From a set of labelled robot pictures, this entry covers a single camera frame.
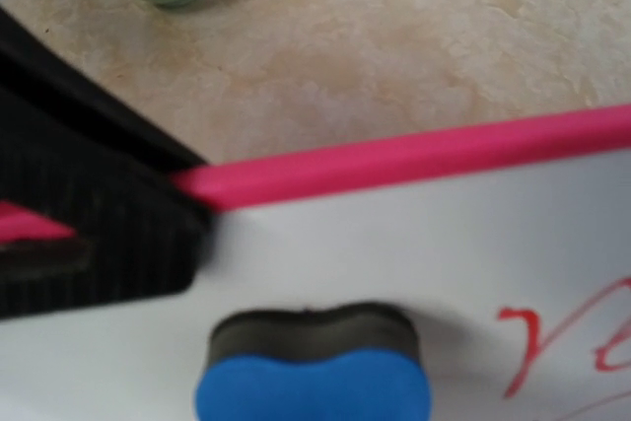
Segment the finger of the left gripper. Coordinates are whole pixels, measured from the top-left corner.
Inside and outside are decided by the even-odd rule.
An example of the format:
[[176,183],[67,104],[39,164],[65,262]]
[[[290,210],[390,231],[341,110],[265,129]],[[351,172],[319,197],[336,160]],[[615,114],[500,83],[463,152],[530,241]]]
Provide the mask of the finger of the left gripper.
[[1,94],[1,198],[31,211],[1,232],[1,316],[17,318],[186,289],[212,213],[171,175]]
[[1,12],[1,86],[79,135],[162,175],[206,164]]

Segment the blue whiteboard eraser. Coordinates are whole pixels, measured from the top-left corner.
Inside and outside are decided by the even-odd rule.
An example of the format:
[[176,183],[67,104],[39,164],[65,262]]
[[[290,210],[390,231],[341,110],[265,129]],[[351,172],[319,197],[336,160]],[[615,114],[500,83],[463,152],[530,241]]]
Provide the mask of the blue whiteboard eraser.
[[198,419],[427,420],[420,340],[398,308],[256,310],[219,322],[197,385]]

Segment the pink framed whiteboard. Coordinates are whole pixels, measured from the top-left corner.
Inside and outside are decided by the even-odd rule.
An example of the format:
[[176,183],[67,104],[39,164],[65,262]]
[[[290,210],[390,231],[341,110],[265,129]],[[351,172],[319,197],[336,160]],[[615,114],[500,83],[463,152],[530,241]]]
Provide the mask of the pink framed whiteboard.
[[200,420],[213,328],[378,302],[420,340],[427,420],[630,416],[630,109],[201,168],[220,211],[183,296],[1,326],[5,420]]

